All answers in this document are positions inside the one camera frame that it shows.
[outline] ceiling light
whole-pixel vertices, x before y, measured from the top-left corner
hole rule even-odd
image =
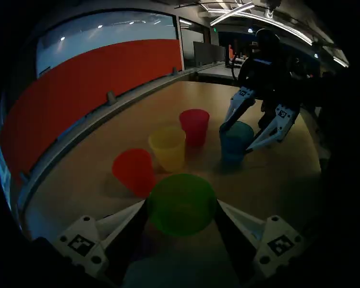
[[[291,34],[293,34],[294,36],[300,38],[301,40],[303,40],[305,43],[309,44],[312,46],[312,40],[306,36],[305,34],[303,34],[302,32],[300,32],[299,30],[296,30],[292,27],[289,27],[287,25],[284,25],[280,22],[277,22],[275,20],[272,20],[272,19],[267,19],[265,17],[261,17],[261,16],[258,16],[258,15],[254,15],[254,14],[249,14],[249,13],[246,13],[246,12],[239,12],[237,13],[237,15],[239,16],[243,16],[243,17],[246,17],[246,18],[252,18],[252,19],[256,19],[256,20],[259,20],[259,21],[263,21],[263,22],[266,22],[268,24],[271,24],[271,25],[274,25],[276,27],[279,27],[280,29],[283,29],[287,32],[290,32]]]
[[[213,26],[213,25],[215,25],[215,24],[223,21],[224,19],[227,19],[228,17],[230,17],[230,16],[232,16],[232,15],[235,15],[235,14],[237,14],[237,13],[239,13],[239,12],[248,10],[248,9],[250,9],[250,8],[253,8],[253,7],[255,7],[255,5],[254,5],[252,2],[249,2],[249,3],[245,4],[245,5],[239,6],[239,7],[235,8],[235,9],[233,9],[233,10],[225,13],[224,15],[221,15],[221,16],[218,17],[217,19],[213,20],[213,21],[211,22],[211,26]]]
[[[208,11],[208,8],[204,4],[200,4],[201,7],[203,7],[206,11]]]
[[[348,68],[349,64],[345,63],[343,60],[341,60],[340,58],[333,56],[333,60],[335,60],[337,63],[339,63],[341,66]]]
[[[208,12],[209,13],[220,13],[220,14],[225,14],[227,12],[229,12],[230,10],[226,10],[226,9],[212,9],[212,8],[208,8]]]
[[[184,23],[184,24],[187,24],[187,25],[192,25],[191,22],[185,21],[185,20],[183,20],[183,19],[180,19],[179,21],[180,21],[181,23]]]

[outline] pink plastic cup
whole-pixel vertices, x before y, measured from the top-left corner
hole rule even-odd
[[[209,113],[201,109],[190,109],[179,116],[181,128],[185,131],[185,143],[192,147],[201,147],[205,143]]]
[[[130,149],[117,156],[112,173],[138,197],[148,197],[156,184],[151,155],[143,149]]]

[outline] green plastic cup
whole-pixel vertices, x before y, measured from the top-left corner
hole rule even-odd
[[[161,180],[148,197],[150,221],[171,236],[189,236],[203,230],[215,211],[216,196],[211,185],[190,174]]]

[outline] table surface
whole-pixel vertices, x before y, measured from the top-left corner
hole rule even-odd
[[[240,68],[234,68],[234,72],[235,72],[235,76],[237,78],[240,73]],[[233,79],[231,68],[226,68],[225,64],[221,64],[218,66],[200,70],[198,73],[199,73],[199,75],[203,75],[203,76],[216,76],[216,77],[222,77],[222,78],[227,78],[227,79]]]
[[[298,116],[281,144],[248,154],[241,169],[223,170],[218,128],[236,91],[236,87],[219,84],[176,82],[100,126],[38,187],[25,212],[32,238],[54,240],[82,215],[101,219],[140,201],[113,177],[114,158],[129,148],[144,148],[153,155],[149,134],[163,126],[179,125],[179,114],[190,108],[204,109],[211,117],[205,146],[201,151],[187,151],[182,172],[208,180],[220,200],[246,213],[260,219],[277,214],[301,230],[319,213],[321,203],[320,166],[308,129]],[[240,118],[255,132],[262,115],[260,106],[257,101]],[[169,175],[155,159],[154,168],[157,180]],[[236,287],[237,278],[214,222],[185,238],[168,237],[147,223],[144,235],[150,257],[130,265],[125,287],[140,287],[141,283]]]

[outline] orange wall panel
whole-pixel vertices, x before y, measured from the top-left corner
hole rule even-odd
[[[12,176],[29,173],[48,147],[77,120],[148,81],[181,70],[178,40],[118,43],[88,51],[33,82],[10,110],[0,145]]]

